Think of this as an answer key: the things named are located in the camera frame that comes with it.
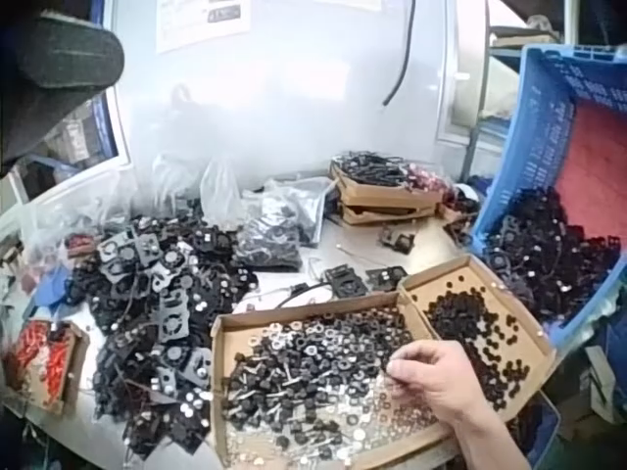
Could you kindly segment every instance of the workbench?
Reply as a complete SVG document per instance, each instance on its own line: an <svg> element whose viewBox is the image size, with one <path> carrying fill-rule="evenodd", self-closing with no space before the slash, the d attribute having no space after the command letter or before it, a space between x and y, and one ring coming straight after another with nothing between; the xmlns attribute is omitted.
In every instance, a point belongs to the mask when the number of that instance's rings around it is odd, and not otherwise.
<svg viewBox="0 0 627 470"><path fill-rule="evenodd" d="M400 265L408 273L416 273L460 254L460 250L442 230L442 222L438 219L428 218L415 224L399 225L395 229L403 233L415 233L415 246L408 256L379 245L377 239L380 227L340 227L326 221L318 248L301 249L302 272L258 273L258 292L247 295L235 312L251 308L257 310L275 308L289 296L290 286L302 282L317 283L324 269L340 264L347 263L365 279L364 272L367 269ZM304 305L312 302L312 299L322 303L330 298L331 292L320 288L294 299L288 305ZM49 312L46 308L40 308L35 316L49 317ZM105 338L96 327L86 304L81 305L76 313L67 317L67 320L71 320L87 332L90 340L79 379L77 401L60 417L33 406L25 410L24 417L52 439L98 467L107 470L141 468L142 462L138 457L131 458L124 467L127 458L126 447L122 442L125 423L114 423L109 416L104 416L98 421L93 418L95 397L91 391L91 378L96 371L96 354L104 345ZM11 329L19 331L22 325L22 316L14 315L11 319ZM189 455L181 447L165 439L148 457L143 468L155 470L222 468L211 448L212 438L210 435L206 445L201 446L194 455ZM452 441L446 441L399 464L396 468L431 469L442 465L456 452L456 445Z"/></svg>

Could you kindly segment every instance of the cardboard tray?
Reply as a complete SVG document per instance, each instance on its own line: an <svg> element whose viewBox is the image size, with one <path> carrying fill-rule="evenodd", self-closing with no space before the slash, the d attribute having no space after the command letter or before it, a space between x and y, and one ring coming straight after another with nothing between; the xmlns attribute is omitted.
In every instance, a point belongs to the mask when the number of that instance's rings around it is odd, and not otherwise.
<svg viewBox="0 0 627 470"><path fill-rule="evenodd" d="M327 304L220 316L214 323L212 330L214 338L212 389L215 396L212 403L212 429L216 439L216 451L224 466L228 466L227 423L224 422L221 415L221 399L224 397L221 379L231 374L234 368L233 357L235 353L252 353L247 343L252 335L259 335L262 328L273 322L286 323L294 320L303 320L326 312L343 314L377 306L394 305L399 308L400 313L405 317L407 327L415 339L432 338L432 334L429 327L424 323L423 317L416 311L410 299L404 297L402 293L372 295ZM412 452L439 443L449 434L450 429L440 423L436 423L386 446L362 451L354 457L352 468L369 469L380 467ZM238 436L240 435L244 436L245 433L238 433ZM269 437L275 436L272 432L268 432L267 435ZM288 467L288 462L285 458L274 455L274 445L269 444L268 440L256 437L250 440L250 442L247 441L246 446L247 453L250 454L251 451L256 452L265 460L267 468L280 469Z"/></svg>
<svg viewBox="0 0 627 470"><path fill-rule="evenodd" d="M47 320L35 319L41 323L50 323ZM61 384L59 394L56 397L49 397L45 383L38 380L33 372L30 375L30 393L25 395L22 391L7 387L7 404L10 409L20 417L24 416L26 405L32 404L55 415L63 412L73 411L74 404L78 397L78 388L82 365L85 360L87 348L89 347L89 335L83 332L75 324L64 322L71 332L68 342L68 350L63 362L62 376L65 380Z"/></svg>
<svg viewBox="0 0 627 470"><path fill-rule="evenodd" d="M359 184L346 175L336 164L331 164L331 177L338 180L341 202L345 206L370 208L421 209L442 202L439 191L409 191L405 188L390 188Z"/></svg>
<svg viewBox="0 0 627 470"><path fill-rule="evenodd" d="M447 287L449 282L453 284L452 288ZM520 358L523 364L529 365L531 369L526 380L521 383L518 395L514 399L506 396L506 409L501 410L499 414L504 421L508 421L518 414L546 382L555 362L555 348L529 310L514 294L501 289L503 283L496 274L481 260L471 255L453 259L412 275L401 283L400 290L411 299L431 335L439 338L426 315L429 304L448 290L461 292L472 287L477 290L485 289L483 299L486 308L499 315L497 324L504 333L507 334L511 330L506 326L506 317L510 314L517 320L519 326L516 333L517 343L508 346L505 342L500 342L499 355L503 358L501 368L505 368L508 361L515 362ZM483 338L477 340L479 351L484 348L484 341Z"/></svg>
<svg viewBox="0 0 627 470"><path fill-rule="evenodd" d="M342 219L349 225L403 222L431 216L435 213L435 210L435 206L426 206L420 209L414 209L412 213L393 215L391 213L370 212L368 210L356 213L352 208L344 205L341 206Z"/></svg>

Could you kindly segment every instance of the red item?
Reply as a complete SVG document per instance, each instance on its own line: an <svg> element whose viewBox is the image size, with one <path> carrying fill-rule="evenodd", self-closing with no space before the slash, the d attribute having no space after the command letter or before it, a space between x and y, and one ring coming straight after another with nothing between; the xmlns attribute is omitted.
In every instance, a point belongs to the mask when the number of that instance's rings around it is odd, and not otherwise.
<svg viewBox="0 0 627 470"><path fill-rule="evenodd" d="M44 405L61 399L65 383L64 373L70 360L70 338L73 334L70 328L65 328L58 335L58 340L49 341L50 325L47 321L28 322L7 358L14 374L12 381L14 388L21 389L28 369L41 367L39 364L33 364L33 361L43 352L44 348L48 349L45 364L39 371L39 380L45 384L48 393L48 397L43 401Z"/></svg>

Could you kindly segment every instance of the paper sign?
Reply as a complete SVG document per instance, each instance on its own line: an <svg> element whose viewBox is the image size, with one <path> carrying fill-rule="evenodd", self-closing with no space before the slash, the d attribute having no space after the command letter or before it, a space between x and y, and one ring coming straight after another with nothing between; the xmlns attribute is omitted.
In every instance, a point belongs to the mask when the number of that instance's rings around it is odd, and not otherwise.
<svg viewBox="0 0 627 470"><path fill-rule="evenodd" d="M380 12L383 8L383 0L316 0L322 3L344 5L345 7L361 8L370 12Z"/></svg>
<svg viewBox="0 0 627 470"><path fill-rule="evenodd" d="M251 0L157 1L157 53L250 28Z"/></svg>

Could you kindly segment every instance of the black cable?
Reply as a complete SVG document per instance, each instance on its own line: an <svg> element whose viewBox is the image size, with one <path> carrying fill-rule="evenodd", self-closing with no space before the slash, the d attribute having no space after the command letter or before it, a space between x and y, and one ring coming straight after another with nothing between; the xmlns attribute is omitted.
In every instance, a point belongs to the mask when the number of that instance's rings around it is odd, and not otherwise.
<svg viewBox="0 0 627 470"><path fill-rule="evenodd" d="M290 297L288 297L287 299L285 299L284 301L282 301L279 305L277 305L275 308L281 308L282 306L284 306L285 304L287 304L290 301L293 301L294 299L296 299L297 297L301 297L303 294L305 294L306 292L312 291L314 289L319 289L320 287L324 287L324 286L330 286L331 283L330 282L320 282L318 284L313 284L312 286L308 286L307 289L303 289L301 291L298 291L294 294L291 294Z"/></svg>
<svg viewBox="0 0 627 470"><path fill-rule="evenodd" d="M401 85L403 84L403 80L405 80L405 75L408 72L408 65L410 64L411 54L411 37L413 36L413 18L415 17L415 0L410 1L410 24L408 25L408 37L405 43L405 56L403 57L403 67L401 68L401 73L396 80L394 88L392 88L392 91L390 91L390 94L387 96L387 98L383 100L383 106L388 106L390 102L394 99L399 89L401 88Z"/></svg>

